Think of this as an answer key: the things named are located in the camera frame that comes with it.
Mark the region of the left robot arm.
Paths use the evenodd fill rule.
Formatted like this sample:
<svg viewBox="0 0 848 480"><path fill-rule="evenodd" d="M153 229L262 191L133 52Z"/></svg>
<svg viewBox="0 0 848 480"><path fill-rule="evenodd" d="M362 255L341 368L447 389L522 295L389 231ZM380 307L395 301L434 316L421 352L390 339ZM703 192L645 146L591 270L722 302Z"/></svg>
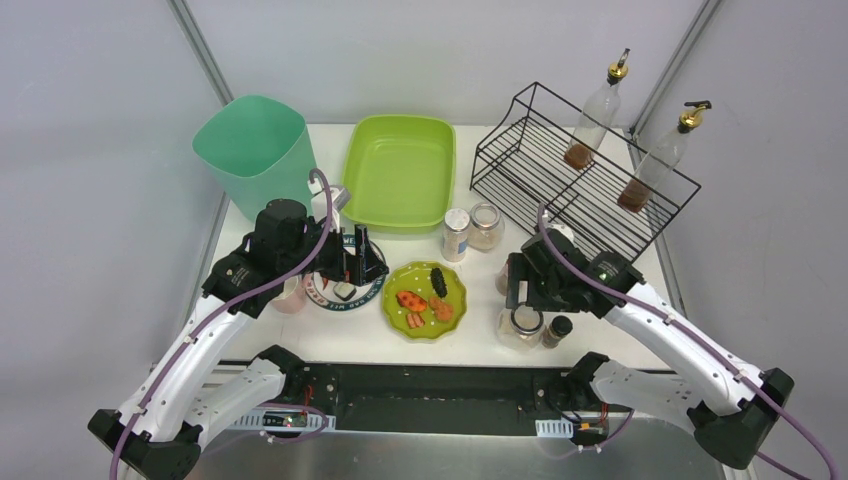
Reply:
<svg viewBox="0 0 848 480"><path fill-rule="evenodd" d="M278 345L211 394L200 391L286 281L317 273L365 286L388 274L366 225L355 225L347 245L335 213L328 204L316 219L295 200L272 200L253 231L213 265L189 320L148 378L119 408L100 409L89 421L89 431L112 453L110 478L126 466L146 479L183 479L208 443L253 408L305 399L305 363Z"/></svg>

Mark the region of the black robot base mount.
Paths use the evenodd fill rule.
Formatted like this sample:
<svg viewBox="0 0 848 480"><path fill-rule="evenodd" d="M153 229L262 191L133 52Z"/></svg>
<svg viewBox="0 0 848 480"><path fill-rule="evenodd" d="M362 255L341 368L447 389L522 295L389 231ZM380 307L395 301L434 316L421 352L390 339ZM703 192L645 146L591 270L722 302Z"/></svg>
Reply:
<svg viewBox="0 0 848 480"><path fill-rule="evenodd" d="M534 436L547 420L595 422L606 407L567 369L307 363L278 403L314 407L340 431Z"/></svg>

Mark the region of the large glass jar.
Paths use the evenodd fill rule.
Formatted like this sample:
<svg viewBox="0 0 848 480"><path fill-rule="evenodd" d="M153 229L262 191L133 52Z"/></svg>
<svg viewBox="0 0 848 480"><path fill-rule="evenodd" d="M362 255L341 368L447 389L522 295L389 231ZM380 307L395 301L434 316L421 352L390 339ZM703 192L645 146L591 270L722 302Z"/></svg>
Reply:
<svg viewBox="0 0 848 480"><path fill-rule="evenodd" d="M541 339L544 316L524 303L504 308L498 317L497 337L500 342L516 351L530 351Z"/></svg>

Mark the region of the tall oil bottle gold pump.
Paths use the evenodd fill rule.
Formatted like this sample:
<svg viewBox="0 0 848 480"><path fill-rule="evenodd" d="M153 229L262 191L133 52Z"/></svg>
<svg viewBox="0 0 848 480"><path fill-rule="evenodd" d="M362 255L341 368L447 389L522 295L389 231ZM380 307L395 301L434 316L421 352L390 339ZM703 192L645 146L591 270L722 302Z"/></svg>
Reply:
<svg viewBox="0 0 848 480"><path fill-rule="evenodd" d="M576 170L590 164L620 108L619 88L629 72L627 60L630 51L630 48L625 48L619 60L609 66L605 83L589 96L582 108L563 156L566 164Z"/></svg>

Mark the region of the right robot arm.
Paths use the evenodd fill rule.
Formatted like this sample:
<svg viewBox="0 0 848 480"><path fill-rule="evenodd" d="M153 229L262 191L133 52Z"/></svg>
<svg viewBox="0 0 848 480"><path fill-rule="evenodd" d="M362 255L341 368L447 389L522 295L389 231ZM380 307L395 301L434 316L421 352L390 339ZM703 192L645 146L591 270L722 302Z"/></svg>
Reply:
<svg viewBox="0 0 848 480"><path fill-rule="evenodd" d="M601 404L647 413L693 436L718 462L746 469L785 405L793 379L761 370L703 335L619 253L588 259L561 232L536 233L508 255L506 306L590 313L628 333L676 373L661 377L588 352L550 385L561 411Z"/></svg>

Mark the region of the oil bottle gold spout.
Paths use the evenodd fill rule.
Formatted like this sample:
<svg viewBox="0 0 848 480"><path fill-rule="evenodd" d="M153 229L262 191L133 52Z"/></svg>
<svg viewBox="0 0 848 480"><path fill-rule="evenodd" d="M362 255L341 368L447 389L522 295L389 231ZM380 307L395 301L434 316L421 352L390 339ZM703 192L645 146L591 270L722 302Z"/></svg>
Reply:
<svg viewBox="0 0 848 480"><path fill-rule="evenodd" d="M705 111L713 108L709 100L685 102L686 109L674 129L663 135L645 154L633 177L617 199L617 204L632 213L639 213L670 173L682 161L689 135L703 122Z"/></svg>

